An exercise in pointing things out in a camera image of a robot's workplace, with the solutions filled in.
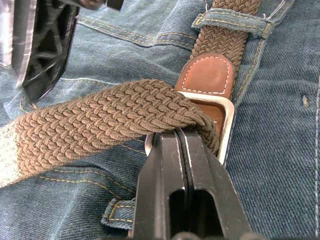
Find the fabric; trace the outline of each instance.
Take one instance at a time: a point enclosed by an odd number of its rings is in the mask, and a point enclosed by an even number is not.
[[[272,15],[275,28],[266,38],[249,34],[245,44],[226,168],[254,231],[317,236],[320,3],[286,0],[272,14],[280,3],[261,1],[256,16]],[[66,72],[39,103],[29,104],[11,69],[0,67],[1,126],[119,83],[145,78],[174,86],[197,39],[191,25],[205,11],[201,0],[124,1],[121,13],[82,10]],[[135,197],[145,159],[140,137],[0,189],[1,238],[127,236],[122,224],[101,221],[112,199]]]

